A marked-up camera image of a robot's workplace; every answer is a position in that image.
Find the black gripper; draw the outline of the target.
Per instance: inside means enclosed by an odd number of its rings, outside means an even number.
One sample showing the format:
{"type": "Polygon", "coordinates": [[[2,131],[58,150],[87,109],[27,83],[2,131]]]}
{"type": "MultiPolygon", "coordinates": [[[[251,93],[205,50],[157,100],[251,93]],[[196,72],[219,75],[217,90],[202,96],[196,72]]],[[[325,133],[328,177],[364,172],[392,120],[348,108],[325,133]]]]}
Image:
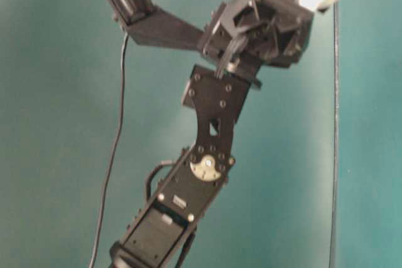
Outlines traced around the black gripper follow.
{"type": "MultiPolygon", "coordinates": [[[[324,13],[338,0],[319,0],[316,10],[324,13]]],[[[218,62],[229,43],[247,38],[242,57],[263,65],[288,68],[299,62],[312,27],[313,13],[294,0],[230,0],[222,3],[198,42],[201,54],[218,62]]]]}

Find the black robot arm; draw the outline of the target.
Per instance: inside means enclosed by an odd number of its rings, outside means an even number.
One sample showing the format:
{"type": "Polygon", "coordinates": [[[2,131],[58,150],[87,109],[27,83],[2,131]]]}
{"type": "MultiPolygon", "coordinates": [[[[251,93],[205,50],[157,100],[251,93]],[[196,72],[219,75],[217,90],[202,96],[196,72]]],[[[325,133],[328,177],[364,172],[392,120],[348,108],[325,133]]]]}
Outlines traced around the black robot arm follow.
{"type": "Polygon", "coordinates": [[[199,52],[214,64],[195,65],[182,103],[195,110],[197,137],[153,190],[145,182],[145,208],[111,248],[113,267],[163,267],[175,252],[185,260],[198,221],[228,179],[234,126],[259,69],[299,61],[314,14],[338,0],[230,0],[204,29],[170,14],[152,0],[108,0],[129,38],[139,45],[199,52]]]}

